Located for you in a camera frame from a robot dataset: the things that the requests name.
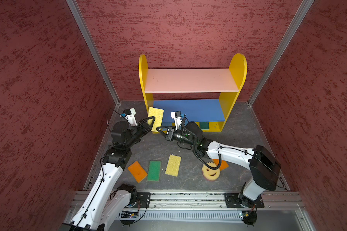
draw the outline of orange sponge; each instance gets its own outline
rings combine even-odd
[[[219,160],[215,159],[213,162],[217,165],[219,165]],[[226,161],[221,160],[221,166],[220,166],[220,171],[226,169],[229,165],[226,163]]]
[[[127,168],[130,173],[134,176],[135,180],[140,183],[144,178],[147,177],[148,173],[141,167],[139,162],[135,161],[130,167]]]

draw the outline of textured red wall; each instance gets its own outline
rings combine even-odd
[[[78,0],[107,71],[124,100],[142,100],[139,56],[150,68],[228,68],[245,54],[248,100],[301,0]],[[160,94],[217,98],[211,94]]]
[[[318,230],[347,230],[347,1],[315,0],[254,103]]]
[[[112,98],[64,0],[0,1],[0,230],[57,230]]]

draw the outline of toy shelf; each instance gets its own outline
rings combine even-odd
[[[162,125],[173,122],[171,112],[181,111],[190,121],[208,122],[204,132],[221,132],[247,75],[247,61],[236,54],[228,69],[149,69],[140,55],[139,76],[147,112],[164,110]],[[154,100],[153,93],[220,92],[219,99]]]

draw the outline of black mounting plate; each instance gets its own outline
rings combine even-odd
[[[141,192],[141,193],[137,192],[137,195],[138,195],[138,199],[140,200],[140,208],[149,208],[151,193],[149,193],[149,192]],[[137,207],[138,207],[138,204],[135,204],[132,207],[125,207],[125,208],[137,208]]]
[[[238,197],[239,193],[224,193],[225,202],[227,208],[244,208],[241,204],[239,204],[235,199]],[[259,195],[256,199],[256,208],[264,208],[264,201],[262,200],[261,195]]]

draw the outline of blue shelf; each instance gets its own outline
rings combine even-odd
[[[162,124],[173,123],[171,112],[176,111],[186,114],[190,121],[225,121],[218,99],[154,100],[153,107],[165,110]]]

